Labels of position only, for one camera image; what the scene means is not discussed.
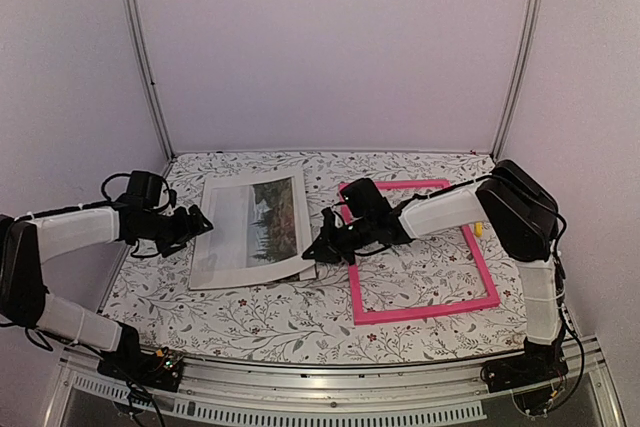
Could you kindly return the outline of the framed landscape photo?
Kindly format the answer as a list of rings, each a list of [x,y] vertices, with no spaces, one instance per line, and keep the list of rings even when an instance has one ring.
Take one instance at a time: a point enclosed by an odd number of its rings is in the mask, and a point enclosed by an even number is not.
[[[317,278],[316,263],[302,258],[312,243],[302,168],[209,175],[200,209],[214,229],[195,240],[191,290]]]

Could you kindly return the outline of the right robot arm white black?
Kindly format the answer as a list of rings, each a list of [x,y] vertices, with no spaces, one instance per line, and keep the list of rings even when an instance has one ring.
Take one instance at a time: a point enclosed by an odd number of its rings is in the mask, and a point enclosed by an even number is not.
[[[499,161],[487,174],[391,205],[373,180],[358,179],[340,191],[354,216],[343,225],[336,212],[323,209],[323,224],[303,252],[305,260],[354,264],[366,248],[409,244],[449,228],[490,223],[507,256],[518,268],[527,316],[526,343],[536,345],[517,362],[517,374],[537,383],[556,364],[549,347],[565,335],[560,305],[565,279],[558,243],[566,221],[556,200],[522,167]]]

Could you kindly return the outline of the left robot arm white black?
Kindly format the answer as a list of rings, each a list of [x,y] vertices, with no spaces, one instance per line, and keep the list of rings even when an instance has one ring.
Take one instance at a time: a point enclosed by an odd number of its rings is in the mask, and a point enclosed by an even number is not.
[[[213,225],[199,207],[178,206],[176,191],[157,173],[134,170],[107,180],[124,181],[123,192],[113,196],[103,184],[96,202],[2,216],[1,325],[110,354],[116,371],[138,381],[149,362],[139,352],[136,329],[98,314],[96,302],[82,302],[77,281],[56,280],[51,269],[86,260],[95,276],[101,254],[144,242],[152,247],[151,257],[167,258]]]

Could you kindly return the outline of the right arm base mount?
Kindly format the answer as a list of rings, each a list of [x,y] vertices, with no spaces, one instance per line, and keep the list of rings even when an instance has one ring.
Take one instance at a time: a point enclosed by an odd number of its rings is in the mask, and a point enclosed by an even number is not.
[[[526,339],[522,354],[485,362],[480,370],[480,379],[491,393],[495,393],[559,379],[567,373],[560,339],[550,345]]]

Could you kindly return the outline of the pink wooden photo frame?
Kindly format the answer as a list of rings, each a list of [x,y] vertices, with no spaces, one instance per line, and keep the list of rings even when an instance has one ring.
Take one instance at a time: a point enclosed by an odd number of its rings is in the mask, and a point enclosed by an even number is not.
[[[472,259],[478,270],[487,295],[480,299],[463,300],[450,304],[437,304],[430,306],[418,306],[400,308],[396,310],[367,311],[363,305],[362,289],[360,283],[360,271],[357,264],[348,267],[349,283],[351,288],[353,321],[355,325],[375,325],[427,319],[441,316],[462,314],[478,310],[495,308],[500,305],[497,288],[492,280],[485,259],[477,244],[476,236],[469,225],[461,225],[460,230],[470,249]]]

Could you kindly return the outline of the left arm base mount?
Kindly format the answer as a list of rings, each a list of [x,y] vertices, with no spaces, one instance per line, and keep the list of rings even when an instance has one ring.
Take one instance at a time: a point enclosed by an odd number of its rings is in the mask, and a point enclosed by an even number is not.
[[[102,352],[97,372],[103,376],[136,381],[144,387],[177,392],[183,376],[183,355],[168,347],[144,352],[138,331],[128,325],[122,328],[120,341],[114,352]]]

